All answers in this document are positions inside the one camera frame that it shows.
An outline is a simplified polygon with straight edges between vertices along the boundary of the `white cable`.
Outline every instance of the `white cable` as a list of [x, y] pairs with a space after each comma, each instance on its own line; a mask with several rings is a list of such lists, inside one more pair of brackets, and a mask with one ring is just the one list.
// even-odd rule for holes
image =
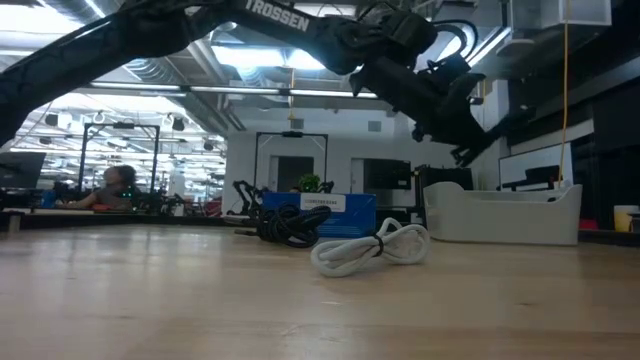
[[[385, 235], [389, 225], [393, 225], [398, 230]], [[381, 257], [396, 264], [418, 263], [427, 256], [429, 251], [429, 232], [420, 225], [402, 227], [395, 219], [387, 218], [376, 235], [384, 243]], [[379, 250], [379, 241], [373, 236], [329, 241], [313, 248], [311, 264], [322, 275], [328, 277], [348, 276], [374, 257]]]

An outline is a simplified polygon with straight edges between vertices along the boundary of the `person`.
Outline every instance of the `person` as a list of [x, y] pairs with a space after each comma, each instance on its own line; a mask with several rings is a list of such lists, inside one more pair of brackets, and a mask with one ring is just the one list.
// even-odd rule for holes
[[132, 193], [135, 190], [136, 170], [129, 165], [112, 166], [105, 170], [103, 175], [105, 187], [94, 191], [86, 198], [67, 204], [67, 209], [88, 209], [95, 205], [102, 205], [109, 210], [131, 209], [130, 197], [122, 197], [123, 193]]

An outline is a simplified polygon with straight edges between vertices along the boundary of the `robotic arm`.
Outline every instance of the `robotic arm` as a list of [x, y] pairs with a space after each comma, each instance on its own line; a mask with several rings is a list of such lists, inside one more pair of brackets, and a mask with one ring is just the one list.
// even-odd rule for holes
[[[190, 7], [199, 10], [187, 15], [185, 9]], [[414, 119], [418, 141], [430, 134], [435, 141], [457, 145], [452, 154], [461, 166], [509, 127], [503, 121], [485, 133], [471, 116], [468, 96], [483, 76], [467, 74], [470, 69], [460, 55], [467, 39], [455, 26], [438, 26], [399, 9], [377, 24], [365, 24], [310, 16], [272, 0], [127, 0], [118, 12], [56, 40], [0, 74], [0, 143], [10, 140], [37, 107], [136, 58], [178, 52], [228, 21], [301, 48], [339, 75], [353, 74], [354, 94], [368, 88]], [[460, 50], [414, 73], [417, 57], [435, 42], [439, 31], [461, 37]]]

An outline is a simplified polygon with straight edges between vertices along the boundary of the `metal frame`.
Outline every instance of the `metal frame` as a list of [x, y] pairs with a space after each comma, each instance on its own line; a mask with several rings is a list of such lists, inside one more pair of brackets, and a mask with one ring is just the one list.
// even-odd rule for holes
[[[287, 134], [287, 132], [257, 132], [256, 133], [256, 148], [255, 148], [255, 153], [253, 156], [253, 187], [256, 187], [256, 181], [258, 179], [258, 151], [260, 150], [260, 138], [263, 135], [273, 135], [273, 136], [282, 136], [282, 137], [287, 137], [285, 136]], [[328, 154], [329, 154], [329, 135], [327, 134], [306, 134], [306, 133], [299, 133], [300, 135], [302, 135], [301, 137], [299, 137], [299, 139], [303, 138], [303, 137], [310, 137], [310, 136], [319, 136], [324, 138], [324, 182], [327, 182], [327, 158], [328, 158]]]
[[154, 147], [153, 147], [153, 168], [151, 169], [151, 186], [149, 187], [150, 192], [155, 190], [156, 184], [156, 169], [158, 166], [158, 148], [160, 145], [160, 126], [159, 125], [137, 125], [137, 124], [127, 124], [127, 123], [114, 123], [114, 124], [98, 124], [98, 123], [86, 123], [84, 124], [84, 133], [82, 135], [82, 153], [80, 155], [80, 171], [78, 174], [78, 191], [82, 191], [82, 182], [84, 180], [84, 163], [87, 156], [87, 143], [89, 140], [93, 139], [93, 136], [89, 137], [89, 129], [93, 126], [99, 126], [101, 128], [112, 127], [114, 129], [134, 129], [134, 128], [146, 128], [146, 129], [155, 129], [156, 137], [154, 139]]

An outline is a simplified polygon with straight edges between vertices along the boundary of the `door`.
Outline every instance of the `door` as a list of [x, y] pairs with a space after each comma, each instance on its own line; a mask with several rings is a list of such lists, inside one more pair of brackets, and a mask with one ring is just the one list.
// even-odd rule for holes
[[303, 175], [313, 174], [313, 158], [280, 156], [278, 158], [278, 192], [288, 192]]

